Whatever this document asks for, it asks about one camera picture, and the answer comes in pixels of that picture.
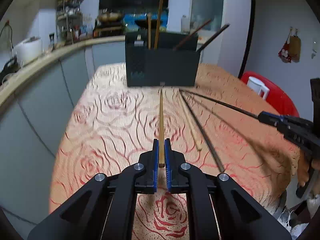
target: wooden countertop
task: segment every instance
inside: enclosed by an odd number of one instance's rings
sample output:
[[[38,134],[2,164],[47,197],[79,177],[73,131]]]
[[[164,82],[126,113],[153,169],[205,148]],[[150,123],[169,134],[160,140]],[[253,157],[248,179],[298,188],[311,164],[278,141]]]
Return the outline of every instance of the wooden countertop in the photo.
[[[28,64],[23,67],[19,72],[17,72],[14,76],[12,76],[7,84],[4,84],[0,87],[0,107],[4,104],[4,102],[12,95],[18,87],[28,81],[30,78],[35,76],[39,71],[48,66],[49,64],[55,62],[61,57],[76,51],[80,48],[84,48],[87,46],[92,46],[95,44],[102,44],[107,42],[121,42],[124,41],[125,36],[114,36],[114,37],[106,37],[106,38],[98,38],[98,39],[90,39],[87,41],[80,41],[76,44],[64,46],[60,49],[57,49],[43,57],[39,57],[34,62]]]

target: gray cabinet door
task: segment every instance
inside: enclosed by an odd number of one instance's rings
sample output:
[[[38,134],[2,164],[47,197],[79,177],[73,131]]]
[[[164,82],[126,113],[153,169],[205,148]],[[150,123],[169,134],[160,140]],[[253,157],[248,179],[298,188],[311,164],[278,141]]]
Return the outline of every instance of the gray cabinet door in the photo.
[[[92,55],[95,70],[102,65],[125,62],[124,42],[93,45]]]
[[[84,50],[62,59],[61,65],[72,103],[75,106],[89,82]]]
[[[0,145],[0,205],[29,221],[31,229],[48,216],[55,158],[33,132],[16,101],[1,116]]]
[[[41,140],[56,154],[73,110],[61,63],[48,66],[18,99]]]
[[[14,229],[17,231],[17,233],[24,239],[27,240],[28,235],[30,231],[36,226],[33,224],[30,224],[26,221],[23,221],[14,215],[11,215],[4,211],[4,214],[6,215],[7,219],[9,220],[10,224],[14,227]]]

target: orange tablecloth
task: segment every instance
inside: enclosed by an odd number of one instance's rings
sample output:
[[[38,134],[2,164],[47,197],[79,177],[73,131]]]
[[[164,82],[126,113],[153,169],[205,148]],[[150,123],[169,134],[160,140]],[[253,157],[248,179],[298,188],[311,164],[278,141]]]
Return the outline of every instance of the orange tablecloth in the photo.
[[[222,68],[201,64],[199,93],[258,114],[277,113],[240,80]],[[205,142],[198,152],[186,123],[178,90],[164,88],[164,136],[172,149],[202,171],[219,170]],[[52,174],[50,212],[96,173],[113,175],[136,163],[158,138],[159,88],[127,88],[125,64],[101,66],[75,107],[57,153]],[[228,173],[267,210],[273,212],[296,171],[298,148],[275,128],[197,98],[214,114],[189,98]],[[166,192],[165,169],[159,169],[158,192],[138,195],[133,239],[188,239],[184,194]]]

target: white rice cooker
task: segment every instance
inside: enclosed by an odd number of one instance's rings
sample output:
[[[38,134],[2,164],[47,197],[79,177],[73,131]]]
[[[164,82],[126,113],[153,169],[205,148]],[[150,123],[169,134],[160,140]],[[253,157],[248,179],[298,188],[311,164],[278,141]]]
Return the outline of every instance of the white rice cooker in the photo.
[[[31,37],[23,40],[13,48],[18,64],[23,67],[42,54],[42,40],[40,37]]]

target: human hand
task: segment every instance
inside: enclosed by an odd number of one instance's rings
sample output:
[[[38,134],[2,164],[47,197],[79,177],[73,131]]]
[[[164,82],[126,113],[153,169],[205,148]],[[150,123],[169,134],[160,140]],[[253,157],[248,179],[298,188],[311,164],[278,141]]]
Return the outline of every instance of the human hand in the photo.
[[[315,170],[320,171],[320,160],[312,160],[311,166]],[[306,184],[306,182],[309,180],[308,170],[309,170],[309,162],[305,159],[303,151],[300,151],[297,176],[298,176],[298,182],[301,187],[303,187]]]

